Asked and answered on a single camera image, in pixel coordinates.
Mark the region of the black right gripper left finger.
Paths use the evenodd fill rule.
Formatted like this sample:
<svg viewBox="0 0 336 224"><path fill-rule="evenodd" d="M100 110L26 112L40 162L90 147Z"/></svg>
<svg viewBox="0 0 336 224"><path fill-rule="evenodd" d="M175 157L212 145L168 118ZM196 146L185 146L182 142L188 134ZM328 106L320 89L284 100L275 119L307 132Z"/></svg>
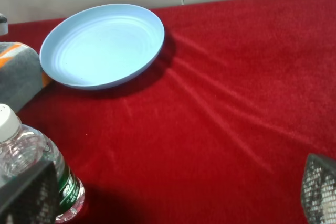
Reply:
<svg viewBox="0 0 336 224"><path fill-rule="evenodd" d="M58 208L52 161L37 162L1 187L1 223L55 223Z"/></svg>

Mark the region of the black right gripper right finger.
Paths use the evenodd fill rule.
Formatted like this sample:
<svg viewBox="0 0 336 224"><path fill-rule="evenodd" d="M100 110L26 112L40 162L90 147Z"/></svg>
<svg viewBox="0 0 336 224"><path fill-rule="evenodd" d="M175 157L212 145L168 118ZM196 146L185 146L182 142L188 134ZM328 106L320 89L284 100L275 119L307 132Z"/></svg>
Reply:
<svg viewBox="0 0 336 224"><path fill-rule="evenodd" d="M335 223L335 160L309 154L301 185L301 205L308 223Z"/></svg>

